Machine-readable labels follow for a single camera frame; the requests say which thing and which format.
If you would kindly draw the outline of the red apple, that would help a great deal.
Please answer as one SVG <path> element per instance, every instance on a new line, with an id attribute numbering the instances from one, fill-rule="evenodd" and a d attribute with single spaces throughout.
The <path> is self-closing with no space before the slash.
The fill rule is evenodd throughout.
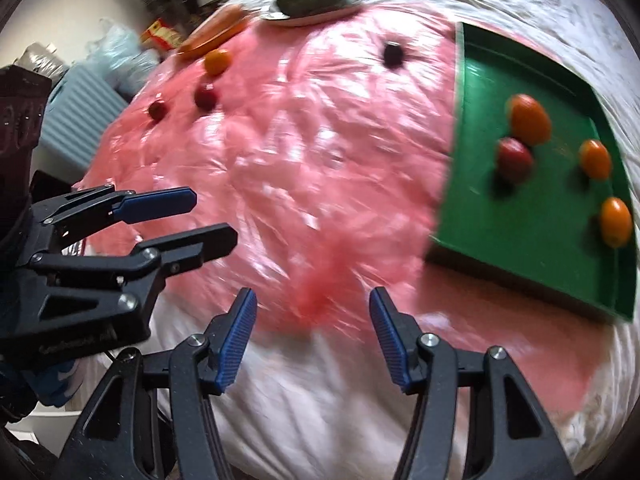
<path id="1" fill-rule="evenodd" d="M 168 113 L 168 105 L 164 100 L 156 99 L 148 106 L 146 112 L 153 122 L 160 122 Z"/>
<path id="2" fill-rule="evenodd" d="M 214 110 L 218 104 L 218 100 L 218 92 L 212 82 L 201 82 L 193 92 L 194 104 L 203 112 L 211 112 Z"/>
<path id="3" fill-rule="evenodd" d="M 498 174 L 513 184 L 525 182 L 534 168 L 532 153 L 520 141 L 506 136 L 497 144 L 496 169 Z"/>

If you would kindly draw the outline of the orange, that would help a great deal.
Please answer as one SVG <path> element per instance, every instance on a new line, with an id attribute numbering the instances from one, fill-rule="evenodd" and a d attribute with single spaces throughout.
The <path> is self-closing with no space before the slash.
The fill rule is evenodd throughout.
<path id="1" fill-rule="evenodd" d="M 205 73 L 209 77 L 219 77 L 231 66 L 232 54 L 226 49 L 215 49 L 209 51 L 203 60 Z"/>
<path id="2" fill-rule="evenodd" d="M 612 158 L 602 142 L 585 140 L 579 149 L 579 166 L 590 179 L 605 181 L 612 172 Z"/>
<path id="3" fill-rule="evenodd" d="M 613 248 L 625 246 L 634 230 L 629 209 L 617 197 L 609 197 L 603 202 L 599 223 L 605 244 Z"/>

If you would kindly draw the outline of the orange front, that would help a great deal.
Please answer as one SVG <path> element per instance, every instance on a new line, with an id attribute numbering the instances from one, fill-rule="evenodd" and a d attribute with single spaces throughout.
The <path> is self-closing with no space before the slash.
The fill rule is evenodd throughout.
<path id="1" fill-rule="evenodd" d="M 599 223 L 605 244 L 613 248 L 625 246 L 634 230 L 629 209 L 617 197 L 609 197 L 603 202 Z"/>

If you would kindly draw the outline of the large orange tangerine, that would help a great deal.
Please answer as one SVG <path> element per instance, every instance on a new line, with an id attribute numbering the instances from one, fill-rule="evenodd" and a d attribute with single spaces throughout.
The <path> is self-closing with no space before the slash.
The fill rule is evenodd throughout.
<path id="1" fill-rule="evenodd" d="M 510 133 L 516 140 L 537 146 L 551 138 L 552 123 L 544 107 L 528 94 L 514 94 L 506 103 Z"/>

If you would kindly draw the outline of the light blue radiator heater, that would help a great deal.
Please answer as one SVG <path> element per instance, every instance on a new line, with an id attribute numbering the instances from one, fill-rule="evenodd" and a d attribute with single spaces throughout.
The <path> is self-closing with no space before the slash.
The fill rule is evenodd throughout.
<path id="1" fill-rule="evenodd" d="M 49 96 L 40 141 L 86 171 L 103 133 L 127 106 L 127 101 L 85 63 L 74 64 Z"/>

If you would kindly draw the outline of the clear plastic bags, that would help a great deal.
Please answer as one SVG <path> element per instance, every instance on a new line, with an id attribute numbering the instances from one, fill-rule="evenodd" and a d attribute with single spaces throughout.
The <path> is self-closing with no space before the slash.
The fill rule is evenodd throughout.
<path id="1" fill-rule="evenodd" d="M 101 18 L 102 36 L 86 45 L 85 64 L 116 92 L 133 98 L 160 65 L 160 56 L 142 47 L 129 27 Z"/>

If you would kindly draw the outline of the grey printed bag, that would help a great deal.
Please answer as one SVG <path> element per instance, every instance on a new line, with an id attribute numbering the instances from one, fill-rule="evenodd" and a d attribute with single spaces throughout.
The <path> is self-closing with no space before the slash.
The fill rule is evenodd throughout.
<path id="1" fill-rule="evenodd" d="M 55 54 L 55 50 L 50 50 L 38 42 L 30 44 L 14 61 L 14 65 L 48 77 L 55 84 L 68 71 L 68 66 Z"/>

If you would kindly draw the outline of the white bed sheet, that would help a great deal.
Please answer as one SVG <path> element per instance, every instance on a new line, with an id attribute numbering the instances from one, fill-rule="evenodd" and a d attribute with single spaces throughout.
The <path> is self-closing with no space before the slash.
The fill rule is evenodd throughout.
<path id="1" fill-rule="evenodd" d="M 588 81 L 603 105 L 631 180 L 639 177 L 639 61 L 614 15 L 599 0 L 372 0 L 374 6 L 424 6 L 456 24 L 467 21 L 522 40 Z M 548 411 L 576 470 L 599 463 L 639 395 L 639 326 L 603 325 L 610 336 L 585 406 Z M 239 401 L 233 388 L 214 401 L 224 450 L 261 479 L 387 479 L 410 425 L 412 400 L 400 393 L 378 411 L 285 400 Z"/>

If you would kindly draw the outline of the yellow red rice bag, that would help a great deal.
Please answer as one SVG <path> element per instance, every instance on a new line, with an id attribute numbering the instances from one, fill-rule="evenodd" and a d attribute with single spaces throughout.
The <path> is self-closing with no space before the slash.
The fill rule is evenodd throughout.
<path id="1" fill-rule="evenodd" d="M 160 53 L 176 50 L 183 43 L 183 36 L 169 26 L 161 18 L 154 21 L 140 35 L 140 42 L 147 49 L 154 49 Z"/>

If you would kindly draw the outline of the pink plastic sheet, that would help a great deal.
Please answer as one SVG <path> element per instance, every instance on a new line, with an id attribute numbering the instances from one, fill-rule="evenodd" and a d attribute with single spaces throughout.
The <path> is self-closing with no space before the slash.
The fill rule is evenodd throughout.
<path id="1" fill-rule="evenodd" d="M 228 258 L 169 280 L 152 343 L 173 346 L 250 286 L 260 311 L 233 394 L 373 413 L 398 395 L 369 321 L 385 286 L 397 307 L 455 347 L 502 344 L 544 407 L 580 411 L 610 333 L 567 310 L 423 259 L 454 142 L 456 28 L 424 6 L 381 4 L 311 28 L 250 26 L 228 43 L 220 102 L 198 110 L 202 63 L 162 64 L 107 129 L 85 186 L 188 186 L 190 214 L 93 235 L 125 255 L 165 234 L 231 224 Z M 387 41 L 404 65 L 383 64 Z M 153 122 L 146 110 L 164 100 Z"/>

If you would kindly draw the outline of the green tray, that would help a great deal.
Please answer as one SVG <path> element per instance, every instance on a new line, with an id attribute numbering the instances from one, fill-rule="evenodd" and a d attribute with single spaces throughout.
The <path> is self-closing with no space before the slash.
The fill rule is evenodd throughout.
<path id="1" fill-rule="evenodd" d="M 637 248 L 605 244 L 598 226 L 609 197 L 630 186 L 608 118 L 590 84 L 525 44 L 469 23 L 457 27 L 456 130 L 439 224 L 427 258 L 588 318 L 634 317 Z M 533 150 L 522 184 L 498 175 L 506 103 L 528 94 L 549 114 L 550 140 Z M 579 166 L 585 140 L 604 144 L 608 180 Z"/>

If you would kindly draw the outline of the white plate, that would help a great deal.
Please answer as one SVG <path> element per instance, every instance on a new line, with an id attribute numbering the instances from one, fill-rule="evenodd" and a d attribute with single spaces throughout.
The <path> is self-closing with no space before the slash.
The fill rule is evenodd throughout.
<path id="1" fill-rule="evenodd" d="M 277 1 L 273 0 L 260 9 L 258 16 L 262 21 L 274 26 L 304 27 L 346 18 L 346 16 L 357 13 L 365 2 L 366 0 L 347 0 L 342 6 L 334 6 L 331 9 L 320 8 L 305 15 L 292 16 L 284 13 L 278 7 Z"/>

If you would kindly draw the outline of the dark plum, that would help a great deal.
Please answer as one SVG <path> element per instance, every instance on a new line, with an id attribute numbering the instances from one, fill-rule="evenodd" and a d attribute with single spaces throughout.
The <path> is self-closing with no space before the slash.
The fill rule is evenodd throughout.
<path id="1" fill-rule="evenodd" d="M 404 65 L 405 51 L 397 41 L 387 41 L 383 49 L 383 64 L 390 70 Z"/>

